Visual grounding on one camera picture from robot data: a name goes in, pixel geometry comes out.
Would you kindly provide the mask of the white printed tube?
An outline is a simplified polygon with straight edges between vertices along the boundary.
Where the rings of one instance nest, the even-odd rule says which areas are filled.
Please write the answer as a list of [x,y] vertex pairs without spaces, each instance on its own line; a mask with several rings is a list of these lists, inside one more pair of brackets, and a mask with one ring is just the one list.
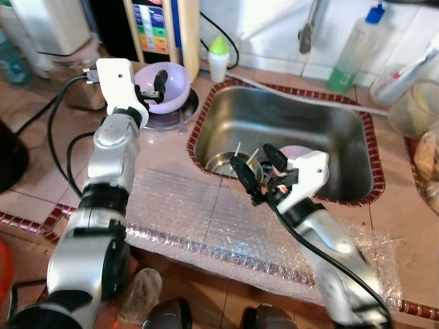
[[421,70],[423,70],[427,66],[427,63],[429,63],[430,60],[433,60],[433,58],[438,56],[438,54],[439,35],[437,34],[435,35],[435,38],[431,40],[423,55],[414,62],[407,64],[407,66],[404,66],[404,69],[402,69],[397,76],[399,78],[408,78],[409,80],[411,80],[411,85],[413,85],[420,75]]

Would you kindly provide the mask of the orange plastic bucket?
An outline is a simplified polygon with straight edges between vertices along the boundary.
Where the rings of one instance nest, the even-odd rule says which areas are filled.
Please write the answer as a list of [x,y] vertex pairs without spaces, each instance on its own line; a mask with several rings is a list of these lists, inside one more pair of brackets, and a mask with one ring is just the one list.
[[14,260],[9,245],[0,238],[0,304],[6,299],[14,279]]

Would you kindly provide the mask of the black round pot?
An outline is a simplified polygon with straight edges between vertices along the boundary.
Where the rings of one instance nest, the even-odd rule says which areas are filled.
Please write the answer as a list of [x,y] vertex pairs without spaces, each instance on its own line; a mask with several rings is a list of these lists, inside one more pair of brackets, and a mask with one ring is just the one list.
[[18,184],[25,175],[29,160],[21,138],[0,120],[0,193]]

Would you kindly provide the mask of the lilac plastic bowl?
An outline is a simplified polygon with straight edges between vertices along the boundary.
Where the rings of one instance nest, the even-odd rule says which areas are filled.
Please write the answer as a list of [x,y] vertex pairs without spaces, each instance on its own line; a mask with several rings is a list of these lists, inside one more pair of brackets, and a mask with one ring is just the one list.
[[191,90],[191,76],[188,71],[184,66],[173,62],[147,64],[134,74],[135,84],[141,86],[143,91],[154,90],[154,78],[161,70],[167,72],[164,101],[162,103],[147,101],[148,112],[153,114],[167,114],[180,109]]
[[301,145],[286,145],[280,150],[288,157],[288,173],[297,173],[294,186],[322,188],[329,179],[329,154]]

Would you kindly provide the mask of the dark grey robot foot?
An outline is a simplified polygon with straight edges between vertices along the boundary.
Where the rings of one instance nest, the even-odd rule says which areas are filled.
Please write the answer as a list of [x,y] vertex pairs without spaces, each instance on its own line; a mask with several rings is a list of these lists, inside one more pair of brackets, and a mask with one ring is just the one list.
[[142,329],[192,329],[193,319],[185,299],[169,299],[148,313]]
[[239,329],[299,329],[285,311],[272,305],[248,307],[244,311]]

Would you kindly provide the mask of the grey brown fuzzy slipper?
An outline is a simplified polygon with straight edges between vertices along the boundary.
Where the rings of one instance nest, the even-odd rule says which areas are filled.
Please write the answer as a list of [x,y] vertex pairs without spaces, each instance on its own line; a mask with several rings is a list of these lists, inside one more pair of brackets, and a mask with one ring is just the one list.
[[134,275],[123,294],[117,319],[121,323],[143,325],[150,311],[158,304],[163,279],[159,272],[145,267]]

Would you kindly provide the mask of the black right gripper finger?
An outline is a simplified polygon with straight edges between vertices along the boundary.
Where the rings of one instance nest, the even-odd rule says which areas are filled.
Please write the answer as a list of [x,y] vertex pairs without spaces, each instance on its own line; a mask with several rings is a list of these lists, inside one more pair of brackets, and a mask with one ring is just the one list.
[[266,143],[264,145],[264,153],[269,162],[272,163],[273,169],[277,172],[278,178],[285,178],[288,173],[288,157],[275,145]]
[[263,192],[258,179],[255,177],[253,170],[248,166],[246,160],[239,156],[232,157],[232,169],[239,182],[244,186],[245,192],[250,195],[252,204],[259,206],[263,203]]

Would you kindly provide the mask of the dark grey robot right foot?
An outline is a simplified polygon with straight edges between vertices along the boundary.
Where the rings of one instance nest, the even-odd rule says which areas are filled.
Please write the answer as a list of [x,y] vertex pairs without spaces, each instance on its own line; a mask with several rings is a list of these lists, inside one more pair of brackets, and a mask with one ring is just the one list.
[[248,307],[244,311],[239,329],[299,329],[285,311],[272,305]]

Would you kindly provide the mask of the clear plastic jar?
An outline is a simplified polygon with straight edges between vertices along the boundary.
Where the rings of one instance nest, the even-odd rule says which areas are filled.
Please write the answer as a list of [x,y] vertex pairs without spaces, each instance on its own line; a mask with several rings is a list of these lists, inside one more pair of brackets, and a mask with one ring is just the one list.
[[388,122],[393,131],[405,138],[420,138],[438,123],[439,84],[430,80],[414,82],[393,104]]

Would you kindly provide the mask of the clear plastic cup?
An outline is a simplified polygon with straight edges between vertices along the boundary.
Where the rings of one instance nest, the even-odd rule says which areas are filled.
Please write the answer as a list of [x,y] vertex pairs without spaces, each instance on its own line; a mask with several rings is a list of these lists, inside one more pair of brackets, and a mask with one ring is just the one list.
[[397,75],[404,66],[389,66],[379,76],[370,88],[370,99],[379,106],[391,106],[403,96],[411,86],[408,78],[399,78]]

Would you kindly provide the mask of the cream water ionizer colour panel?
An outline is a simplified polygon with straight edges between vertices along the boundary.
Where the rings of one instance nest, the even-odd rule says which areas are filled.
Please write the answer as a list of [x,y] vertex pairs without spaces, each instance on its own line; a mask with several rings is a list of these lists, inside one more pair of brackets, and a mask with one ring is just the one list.
[[81,0],[109,56],[139,66],[173,62],[193,84],[200,71],[198,0]]

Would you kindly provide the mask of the small white bottle green cap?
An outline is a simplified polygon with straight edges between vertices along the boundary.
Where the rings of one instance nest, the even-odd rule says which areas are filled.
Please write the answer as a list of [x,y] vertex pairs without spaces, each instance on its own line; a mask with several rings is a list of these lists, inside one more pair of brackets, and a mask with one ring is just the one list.
[[229,47],[223,36],[217,36],[208,46],[209,74],[214,84],[225,80],[230,60]]

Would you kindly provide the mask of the teal plastic bottle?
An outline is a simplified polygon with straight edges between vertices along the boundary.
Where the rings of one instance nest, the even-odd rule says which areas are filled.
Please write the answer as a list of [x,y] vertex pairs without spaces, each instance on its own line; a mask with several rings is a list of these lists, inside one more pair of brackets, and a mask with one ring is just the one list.
[[0,28],[0,74],[14,86],[28,85],[34,77],[18,48],[2,28]]

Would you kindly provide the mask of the plastic bag of bread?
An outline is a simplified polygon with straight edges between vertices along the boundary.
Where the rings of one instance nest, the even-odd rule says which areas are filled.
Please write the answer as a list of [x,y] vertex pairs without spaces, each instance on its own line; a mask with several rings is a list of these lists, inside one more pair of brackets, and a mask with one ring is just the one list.
[[413,163],[419,194],[430,209],[438,214],[439,142],[436,130],[427,131],[421,136],[415,147]]

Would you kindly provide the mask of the clear bubble wrap sheet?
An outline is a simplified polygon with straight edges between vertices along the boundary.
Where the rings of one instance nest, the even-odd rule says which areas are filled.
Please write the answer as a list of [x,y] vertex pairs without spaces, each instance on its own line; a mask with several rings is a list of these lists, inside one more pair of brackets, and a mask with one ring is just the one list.
[[244,192],[145,170],[126,213],[128,243],[264,291],[322,304],[313,270],[267,206]]

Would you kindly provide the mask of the white water filter appliance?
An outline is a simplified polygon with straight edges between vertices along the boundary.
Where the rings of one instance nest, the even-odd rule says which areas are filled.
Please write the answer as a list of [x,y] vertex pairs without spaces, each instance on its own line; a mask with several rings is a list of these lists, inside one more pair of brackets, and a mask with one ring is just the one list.
[[10,0],[39,53],[72,56],[91,41],[81,0]]

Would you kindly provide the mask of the stainless steel bowl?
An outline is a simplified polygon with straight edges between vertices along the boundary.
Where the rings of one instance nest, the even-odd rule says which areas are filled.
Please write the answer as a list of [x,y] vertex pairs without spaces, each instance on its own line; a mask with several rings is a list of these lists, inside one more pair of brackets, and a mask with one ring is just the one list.
[[179,130],[181,123],[188,123],[192,120],[198,111],[199,105],[200,98],[195,93],[194,88],[191,88],[189,96],[180,109],[167,114],[151,113],[145,129],[156,131]]

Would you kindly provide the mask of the dark grey robot left foot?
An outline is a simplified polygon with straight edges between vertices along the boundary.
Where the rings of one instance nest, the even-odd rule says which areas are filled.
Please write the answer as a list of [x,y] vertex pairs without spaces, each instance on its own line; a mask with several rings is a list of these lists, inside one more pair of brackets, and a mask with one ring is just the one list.
[[142,329],[192,329],[193,319],[185,299],[169,299],[148,313]]

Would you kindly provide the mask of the green dish soap bottle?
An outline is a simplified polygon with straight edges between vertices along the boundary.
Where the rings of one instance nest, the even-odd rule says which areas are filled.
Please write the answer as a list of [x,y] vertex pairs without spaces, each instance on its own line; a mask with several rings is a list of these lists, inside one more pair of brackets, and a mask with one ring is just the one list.
[[379,2],[370,7],[364,19],[354,24],[327,81],[329,90],[342,93],[353,86],[357,75],[377,47],[383,15],[385,6]]

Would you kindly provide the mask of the metal faucet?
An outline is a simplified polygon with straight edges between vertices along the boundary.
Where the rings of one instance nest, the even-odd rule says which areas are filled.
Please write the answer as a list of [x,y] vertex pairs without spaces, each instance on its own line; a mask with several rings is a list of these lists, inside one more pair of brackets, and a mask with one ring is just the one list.
[[309,9],[305,24],[298,32],[298,52],[300,54],[308,54],[313,47],[313,37],[316,34],[316,20],[319,15],[322,0],[311,0],[311,8]]

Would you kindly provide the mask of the stainless steel sink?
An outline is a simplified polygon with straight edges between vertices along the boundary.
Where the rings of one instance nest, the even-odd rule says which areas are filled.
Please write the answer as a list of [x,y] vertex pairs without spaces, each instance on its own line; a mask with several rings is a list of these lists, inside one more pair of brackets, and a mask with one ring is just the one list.
[[329,181],[317,198],[365,206],[385,188],[374,122],[369,114],[354,112],[342,103],[339,108],[312,106],[250,85],[217,85],[207,97],[189,136],[189,157],[200,170],[207,160],[224,151],[255,156],[265,162],[261,147],[301,145],[329,154]]

